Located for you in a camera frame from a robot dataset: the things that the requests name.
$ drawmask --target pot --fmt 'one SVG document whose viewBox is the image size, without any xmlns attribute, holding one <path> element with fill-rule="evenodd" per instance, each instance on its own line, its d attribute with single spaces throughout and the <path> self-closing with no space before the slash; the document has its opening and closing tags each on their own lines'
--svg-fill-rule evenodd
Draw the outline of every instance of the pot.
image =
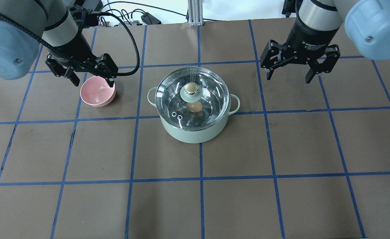
<svg viewBox="0 0 390 239">
<path fill-rule="evenodd" d="M 149 96 L 155 91 L 155 102 Z M 238 106 L 230 112 L 231 98 Z M 148 101 L 157 108 L 166 131 L 186 143 L 201 143 L 216 137 L 229 115 L 240 107 L 239 98 L 229 94 L 224 81 L 214 72 L 187 67 L 168 74 L 150 89 Z"/>
</svg>

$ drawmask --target white pot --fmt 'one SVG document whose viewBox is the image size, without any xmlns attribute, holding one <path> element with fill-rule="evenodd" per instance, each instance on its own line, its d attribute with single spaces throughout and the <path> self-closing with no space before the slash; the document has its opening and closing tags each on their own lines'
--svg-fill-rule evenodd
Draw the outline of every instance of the white pot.
<svg viewBox="0 0 390 239">
<path fill-rule="evenodd" d="M 154 90 L 156 91 L 157 87 L 154 87 L 154 88 L 149 90 L 149 92 L 148 92 L 148 102 L 150 104 L 152 104 L 155 108 L 157 108 L 155 103 L 153 103 L 153 102 L 151 102 L 149 100 L 149 95 Z M 203 129 L 203 130 L 192 130 L 192 131 L 191 130 L 182 130 L 182 129 L 178 128 L 178 127 L 172 126 L 163 117 L 160 116 L 161 122 L 163 123 L 163 126 L 166 129 L 166 131 L 171 136 L 173 136 L 175 139 L 177 139 L 179 141 L 182 141 L 182 142 L 185 142 L 185 143 L 202 143 L 202 142 L 205 142 L 205 141 L 209 141 L 210 139 L 216 137 L 223 130 L 224 126 L 226 125 L 226 122 L 227 122 L 227 119 L 228 119 L 229 115 L 232 115 L 232 114 L 236 113 L 239 110 L 239 107 L 240 107 L 239 98 L 236 95 L 233 95 L 233 94 L 229 94 L 229 95 L 230 95 L 231 98 L 234 98 L 234 99 L 236 99 L 236 101 L 238 101 L 238 106 L 236 107 L 236 110 L 230 112 L 230 105 L 231 105 L 230 102 L 231 101 L 229 99 L 229 104 L 228 104 L 226 113 L 222 116 L 221 119 L 219 119 L 219 121 L 217 121 L 215 124 L 213 124 L 212 126 L 206 128 L 206 129 Z"/>
</svg>

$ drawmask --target pot lid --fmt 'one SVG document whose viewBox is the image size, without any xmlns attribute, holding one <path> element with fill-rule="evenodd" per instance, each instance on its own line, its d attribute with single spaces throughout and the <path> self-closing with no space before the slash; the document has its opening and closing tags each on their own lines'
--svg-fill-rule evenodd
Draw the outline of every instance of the pot lid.
<svg viewBox="0 0 390 239">
<path fill-rule="evenodd" d="M 155 94 L 160 116 L 171 126 L 199 131 L 216 124 L 226 113 L 229 91 L 210 70 L 187 67 L 170 73 Z"/>
</svg>

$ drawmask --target power adapter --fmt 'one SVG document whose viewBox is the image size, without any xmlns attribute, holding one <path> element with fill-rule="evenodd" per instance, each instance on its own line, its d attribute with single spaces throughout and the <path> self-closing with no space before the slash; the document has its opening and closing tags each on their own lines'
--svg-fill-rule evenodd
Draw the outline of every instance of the power adapter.
<svg viewBox="0 0 390 239">
<path fill-rule="evenodd" d="M 155 24 L 161 24 L 161 21 L 158 20 L 156 17 L 154 17 L 153 15 L 151 15 L 149 12 L 145 12 L 142 16 L 141 16 L 141 19 L 142 21 L 146 24 L 146 25 L 155 25 Z"/>
</svg>

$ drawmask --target bowl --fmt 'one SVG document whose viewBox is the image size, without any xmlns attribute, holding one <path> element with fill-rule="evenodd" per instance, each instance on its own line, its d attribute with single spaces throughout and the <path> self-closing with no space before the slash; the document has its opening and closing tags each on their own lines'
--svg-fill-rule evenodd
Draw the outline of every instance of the bowl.
<svg viewBox="0 0 390 239">
<path fill-rule="evenodd" d="M 116 94 L 115 84 L 109 87 L 104 78 L 90 77 L 80 88 L 82 101 L 90 106 L 101 107 L 113 101 Z"/>
</svg>

